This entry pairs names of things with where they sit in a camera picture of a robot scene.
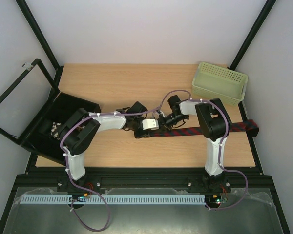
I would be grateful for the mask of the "red navy striped tie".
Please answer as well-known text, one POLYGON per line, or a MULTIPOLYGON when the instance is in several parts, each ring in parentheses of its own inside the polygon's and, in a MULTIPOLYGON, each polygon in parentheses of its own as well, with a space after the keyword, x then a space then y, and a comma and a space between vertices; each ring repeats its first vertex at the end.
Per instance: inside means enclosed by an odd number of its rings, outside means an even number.
MULTIPOLYGON (((259 133, 259 127, 254 122, 254 120, 249 119, 242 122, 233 123, 229 130, 230 133, 233 132, 246 132, 250 134, 251 137, 256 137, 259 133)), ((202 135, 203 132, 200 127, 189 127, 173 129, 170 131, 157 132, 151 131, 148 137, 181 137, 181 136, 196 136, 202 135)))

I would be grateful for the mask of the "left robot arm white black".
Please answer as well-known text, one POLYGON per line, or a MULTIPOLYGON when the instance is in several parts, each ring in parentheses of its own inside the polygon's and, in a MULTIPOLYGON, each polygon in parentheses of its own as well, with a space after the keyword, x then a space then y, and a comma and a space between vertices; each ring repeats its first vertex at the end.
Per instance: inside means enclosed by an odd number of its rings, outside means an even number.
POLYGON ((84 153, 96 133, 113 129, 157 130, 160 127, 159 121, 144 117, 156 111, 157 109, 147 110, 139 102, 111 113, 92 113, 83 108, 77 110, 56 130, 65 157, 67 174, 75 181, 85 175, 84 153))

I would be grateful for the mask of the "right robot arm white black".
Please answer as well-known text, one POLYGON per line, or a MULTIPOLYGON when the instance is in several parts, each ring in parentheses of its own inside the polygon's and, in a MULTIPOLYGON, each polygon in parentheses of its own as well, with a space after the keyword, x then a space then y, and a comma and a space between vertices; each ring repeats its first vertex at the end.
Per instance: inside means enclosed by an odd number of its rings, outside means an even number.
POLYGON ((203 136, 207 139, 207 161, 203 185, 209 191, 220 186, 220 175, 224 171, 223 150, 232 126, 232 121, 219 98, 212 100, 180 100, 177 95, 168 99, 172 113, 168 116, 159 114, 159 129, 171 130, 174 125, 190 115, 196 115, 203 136))

